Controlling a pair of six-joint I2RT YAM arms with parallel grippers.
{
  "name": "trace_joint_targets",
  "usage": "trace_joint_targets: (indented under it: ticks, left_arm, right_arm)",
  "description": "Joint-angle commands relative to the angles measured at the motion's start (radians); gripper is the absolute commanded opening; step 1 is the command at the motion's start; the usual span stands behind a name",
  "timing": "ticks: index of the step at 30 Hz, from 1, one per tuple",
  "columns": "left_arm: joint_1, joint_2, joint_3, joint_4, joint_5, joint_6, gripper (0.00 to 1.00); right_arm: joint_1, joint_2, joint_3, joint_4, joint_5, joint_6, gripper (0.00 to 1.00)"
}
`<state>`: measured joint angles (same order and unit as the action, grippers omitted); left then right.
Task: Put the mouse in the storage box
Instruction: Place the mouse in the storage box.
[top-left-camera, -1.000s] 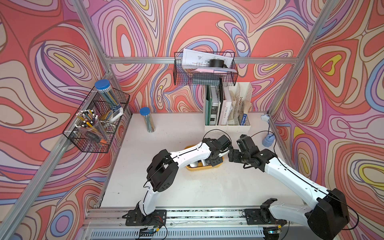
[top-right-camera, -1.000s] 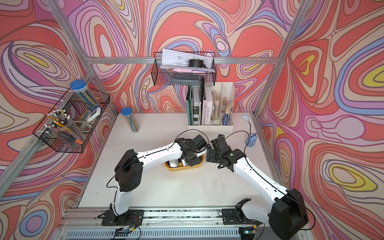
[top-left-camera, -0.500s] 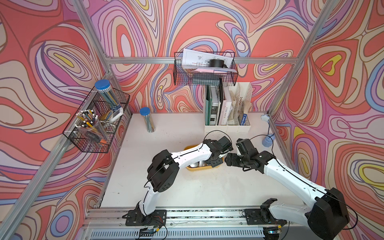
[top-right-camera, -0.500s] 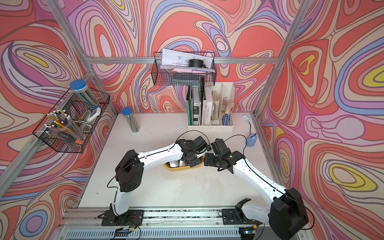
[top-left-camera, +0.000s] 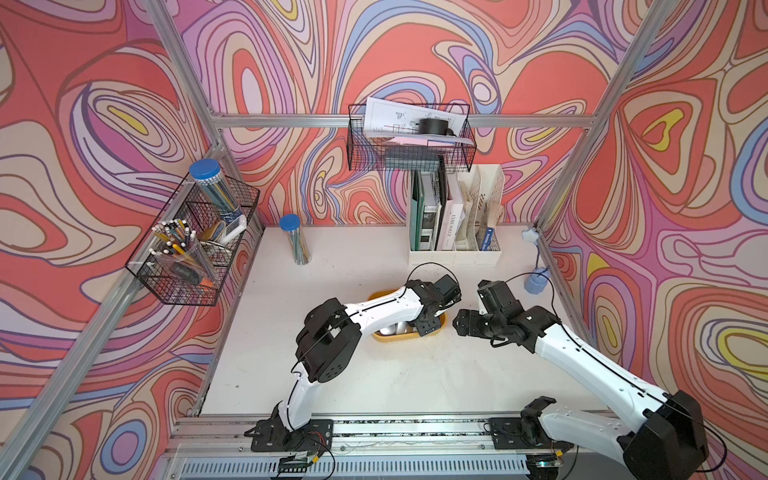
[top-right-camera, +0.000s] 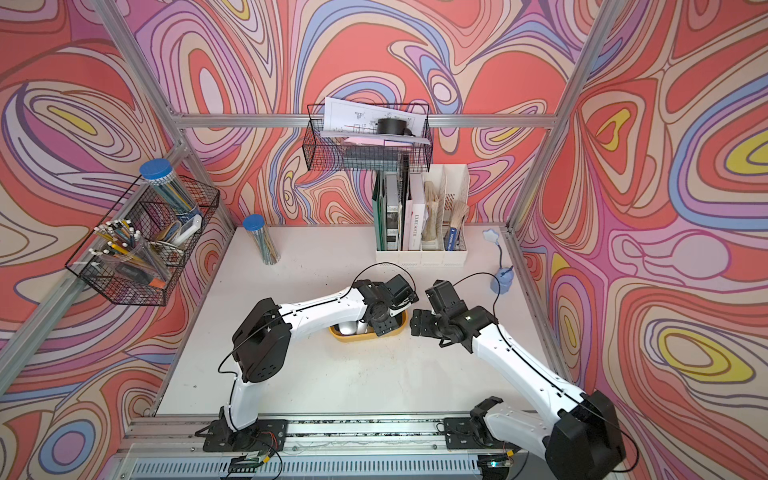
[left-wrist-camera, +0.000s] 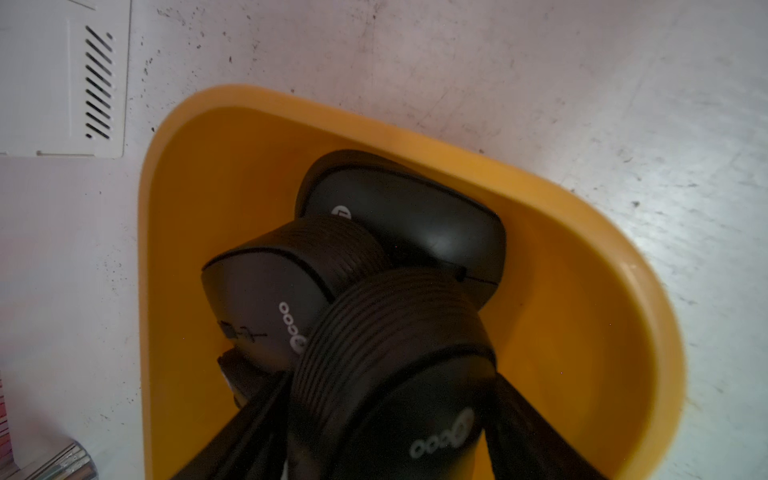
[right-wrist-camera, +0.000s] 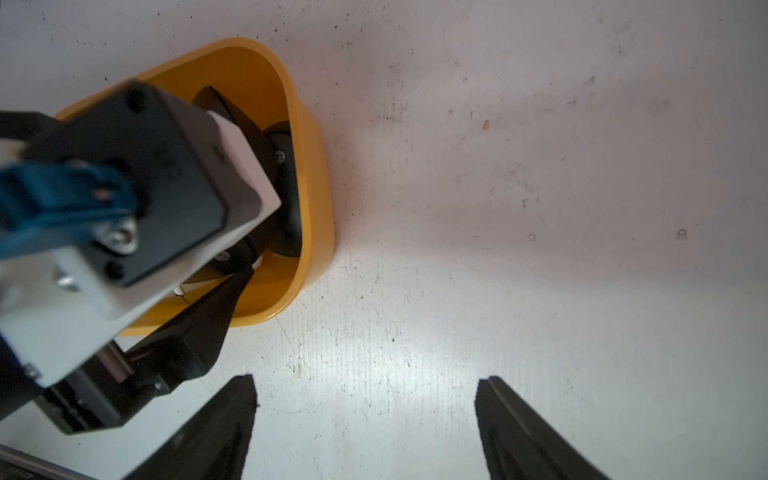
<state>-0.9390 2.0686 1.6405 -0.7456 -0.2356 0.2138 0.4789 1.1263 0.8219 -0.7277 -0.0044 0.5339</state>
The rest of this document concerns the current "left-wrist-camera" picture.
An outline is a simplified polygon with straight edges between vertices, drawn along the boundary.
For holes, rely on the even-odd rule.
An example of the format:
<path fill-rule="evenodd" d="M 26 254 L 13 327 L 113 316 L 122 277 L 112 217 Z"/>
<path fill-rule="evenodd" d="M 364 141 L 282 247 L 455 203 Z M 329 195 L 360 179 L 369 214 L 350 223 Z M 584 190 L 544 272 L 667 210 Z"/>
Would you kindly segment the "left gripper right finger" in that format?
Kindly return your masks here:
<path fill-rule="evenodd" d="M 497 479 L 604 477 L 500 374 L 485 437 Z"/>

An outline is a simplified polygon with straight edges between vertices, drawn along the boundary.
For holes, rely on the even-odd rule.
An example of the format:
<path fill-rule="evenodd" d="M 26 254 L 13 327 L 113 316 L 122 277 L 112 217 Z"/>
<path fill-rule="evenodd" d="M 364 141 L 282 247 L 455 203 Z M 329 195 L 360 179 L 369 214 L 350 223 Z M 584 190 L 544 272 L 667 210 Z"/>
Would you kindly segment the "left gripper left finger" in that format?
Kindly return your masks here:
<path fill-rule="evenodd" d="M 278 372 L 187 465 L 176 479 L 282 479 L 287 408 L 293 375 Z"/>

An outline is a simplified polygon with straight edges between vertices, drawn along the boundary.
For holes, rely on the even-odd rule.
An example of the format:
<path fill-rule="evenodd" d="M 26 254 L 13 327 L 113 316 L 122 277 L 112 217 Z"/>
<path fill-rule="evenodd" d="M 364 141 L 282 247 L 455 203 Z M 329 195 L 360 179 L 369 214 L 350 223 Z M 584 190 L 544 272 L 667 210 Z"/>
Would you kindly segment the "black Lecoo mouse front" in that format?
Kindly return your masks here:
<path fill-rule="evenodd" d="M 202 268 L 224 336 L 257 368 L 291 370 L 315 321 L 348 288 L 390 269 L 377 239 L 336 215 L 293 220 Z"/>

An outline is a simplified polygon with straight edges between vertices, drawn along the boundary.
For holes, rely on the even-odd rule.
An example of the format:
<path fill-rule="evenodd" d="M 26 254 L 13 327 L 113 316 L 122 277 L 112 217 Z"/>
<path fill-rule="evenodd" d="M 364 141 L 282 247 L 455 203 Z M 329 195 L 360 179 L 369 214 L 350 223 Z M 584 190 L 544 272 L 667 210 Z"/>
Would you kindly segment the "black flower sticker mouse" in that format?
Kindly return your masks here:
<path fill-rule="evenodd" d="M 285 371 L 267 372 L 230 349 L 217 359 L 218 366 L 232 391 L 235 405 L 243 409 L 253 401 L 261 408 L 278 405 L 283 396 Z"/>

